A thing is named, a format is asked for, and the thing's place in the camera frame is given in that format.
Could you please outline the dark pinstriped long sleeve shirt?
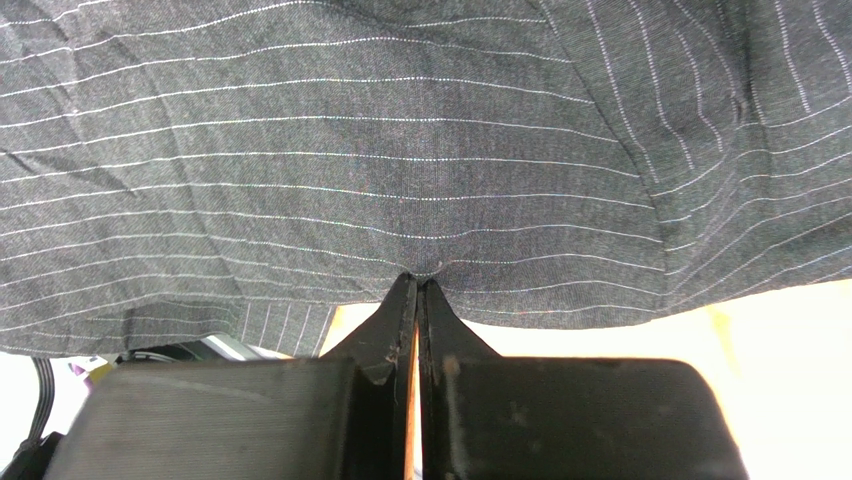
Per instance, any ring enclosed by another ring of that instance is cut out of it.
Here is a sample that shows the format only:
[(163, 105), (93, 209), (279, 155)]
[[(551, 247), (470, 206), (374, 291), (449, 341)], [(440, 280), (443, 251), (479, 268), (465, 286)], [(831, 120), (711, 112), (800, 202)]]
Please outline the dark pinstriped long sleeve shirt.
[(4, 352), (310, 356), (403, 273), (534, 329), (849, 277), (850, 3), (2, 3)]

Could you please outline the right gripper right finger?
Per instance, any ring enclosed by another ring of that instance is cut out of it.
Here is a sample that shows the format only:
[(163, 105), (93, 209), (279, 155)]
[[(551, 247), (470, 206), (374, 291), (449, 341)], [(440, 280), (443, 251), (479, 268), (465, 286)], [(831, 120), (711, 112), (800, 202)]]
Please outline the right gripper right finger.
[(708, 383), (687, 363), (505, 357), (419, 287), (427, 479), (744, 479)]

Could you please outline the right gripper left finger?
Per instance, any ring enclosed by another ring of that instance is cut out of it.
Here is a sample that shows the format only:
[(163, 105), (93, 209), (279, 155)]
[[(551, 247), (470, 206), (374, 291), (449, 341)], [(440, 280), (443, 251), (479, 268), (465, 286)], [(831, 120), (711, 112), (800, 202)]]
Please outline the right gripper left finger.
[(131, 364), (95, 388), (50, 479), (401, 479), (417, 296), (399, 276), (319, 358)]

